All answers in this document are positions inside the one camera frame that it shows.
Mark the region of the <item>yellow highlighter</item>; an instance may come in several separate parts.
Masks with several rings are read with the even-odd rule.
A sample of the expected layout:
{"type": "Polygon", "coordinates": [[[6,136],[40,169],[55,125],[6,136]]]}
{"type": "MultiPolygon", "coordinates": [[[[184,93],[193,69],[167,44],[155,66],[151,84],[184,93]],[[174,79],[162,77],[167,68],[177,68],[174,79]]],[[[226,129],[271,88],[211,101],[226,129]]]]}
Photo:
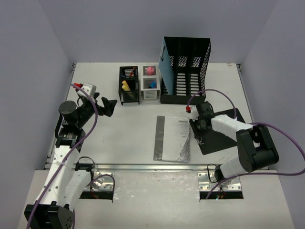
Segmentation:
{"type": "Polygon", "coordinates": [[[128,86],[124,85],[124,84],[122,85],[122,89],[124,91],[130,91],[130,88],[128,86]]]}

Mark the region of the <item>spiral notebook grey white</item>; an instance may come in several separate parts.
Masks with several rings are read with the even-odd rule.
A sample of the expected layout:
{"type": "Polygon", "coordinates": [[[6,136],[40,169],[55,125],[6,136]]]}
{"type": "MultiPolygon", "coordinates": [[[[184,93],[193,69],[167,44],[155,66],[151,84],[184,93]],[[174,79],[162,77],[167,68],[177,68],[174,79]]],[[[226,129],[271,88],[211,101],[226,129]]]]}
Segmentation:
{"type": "Polygon", "coordinates": [[[157,116],[154,161],[190,161],[190,124],[185,117],[157,116]]]}

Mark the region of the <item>blue cap black highlighter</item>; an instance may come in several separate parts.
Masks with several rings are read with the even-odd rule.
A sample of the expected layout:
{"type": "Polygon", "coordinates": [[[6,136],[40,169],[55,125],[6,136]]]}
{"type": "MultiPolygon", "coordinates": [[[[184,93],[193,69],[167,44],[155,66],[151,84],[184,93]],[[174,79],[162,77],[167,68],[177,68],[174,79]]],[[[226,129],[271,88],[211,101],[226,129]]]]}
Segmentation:
{"type": "Polygon", "coordinates": [[[153,81],[149,84],[149,87],[150,89],[153,89],[153,88],[157,88],[157,82],[156,81],[153,81]]]}

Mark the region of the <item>pink glue bottle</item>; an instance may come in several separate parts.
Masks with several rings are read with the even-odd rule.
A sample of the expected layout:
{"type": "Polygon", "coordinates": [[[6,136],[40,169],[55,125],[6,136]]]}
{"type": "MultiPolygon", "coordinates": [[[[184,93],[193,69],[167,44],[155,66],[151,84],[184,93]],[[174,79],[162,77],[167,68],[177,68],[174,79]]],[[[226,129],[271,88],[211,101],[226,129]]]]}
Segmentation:
{"type": "Polygon", "coordinates": [[[146,75],[156,75],[155,67],[154,66],[148,66],[146,68],[146,75]]]}

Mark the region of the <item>blue clipboard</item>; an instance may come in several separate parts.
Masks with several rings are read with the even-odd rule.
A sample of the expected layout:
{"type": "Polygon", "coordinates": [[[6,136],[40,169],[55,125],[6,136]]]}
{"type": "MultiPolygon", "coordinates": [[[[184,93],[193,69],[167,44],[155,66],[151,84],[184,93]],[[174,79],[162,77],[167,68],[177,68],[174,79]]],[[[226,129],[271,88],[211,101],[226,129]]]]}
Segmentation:
{"type": "Polygon", "coordinates": [[[169,95],[174,93],[174,72],[171,65],[165,37],[163,37],[160,57],[159,57],[159,70],[162,75],[163,82],[169,95]]]}

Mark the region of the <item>orange highlighter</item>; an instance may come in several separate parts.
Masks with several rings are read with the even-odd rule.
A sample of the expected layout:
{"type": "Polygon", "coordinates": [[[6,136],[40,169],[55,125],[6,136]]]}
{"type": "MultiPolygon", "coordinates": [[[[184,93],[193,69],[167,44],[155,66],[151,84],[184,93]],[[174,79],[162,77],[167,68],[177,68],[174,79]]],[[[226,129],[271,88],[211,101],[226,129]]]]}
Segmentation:
{"type": "Polygon", "coordinates": [[[129,86],[128,86],[128,84],[127,84],[126,81],[122,81],[122,84],[123,84],[125,87],[129,88],[129,86]]]}

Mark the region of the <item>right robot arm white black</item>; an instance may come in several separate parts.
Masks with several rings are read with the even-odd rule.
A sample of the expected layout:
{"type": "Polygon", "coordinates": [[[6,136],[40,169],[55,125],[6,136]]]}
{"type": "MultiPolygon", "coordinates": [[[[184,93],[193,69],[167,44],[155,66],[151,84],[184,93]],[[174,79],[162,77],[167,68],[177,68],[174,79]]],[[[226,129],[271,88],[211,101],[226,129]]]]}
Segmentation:
{"type": "Polygon", "coordinates": [[[213,183],[224,187],[230,177],[251,173],[279,161],[279,155],[265,125],[245,123],[237,108],[214,112],[209,102],[197,104],[198,116],[189,123],[203,155],[237,148],[238,156],[216,165],[213,183]]]}

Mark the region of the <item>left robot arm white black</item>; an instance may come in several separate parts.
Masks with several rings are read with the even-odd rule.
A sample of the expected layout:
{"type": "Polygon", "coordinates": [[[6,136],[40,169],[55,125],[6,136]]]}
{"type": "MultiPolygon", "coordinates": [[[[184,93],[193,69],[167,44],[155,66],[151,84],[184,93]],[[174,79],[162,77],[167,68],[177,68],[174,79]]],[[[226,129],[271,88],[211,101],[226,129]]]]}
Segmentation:
{"type": "Polygon", "coordinates": [[[99,175],[94,164],[74,165],[84,139],[83,127],[91,117],[112,116],[117,100],[102,97],[103,106],[97,104],[99,93],[88,98],[80,95],[82,105],[65,101],[59,106],[59,120],[55,130],[55,149],[47,179],[33,204],[24,210],[28,229],[72,229],[75,227],[75,204],[84,188],[95,187],[99,175]]]}

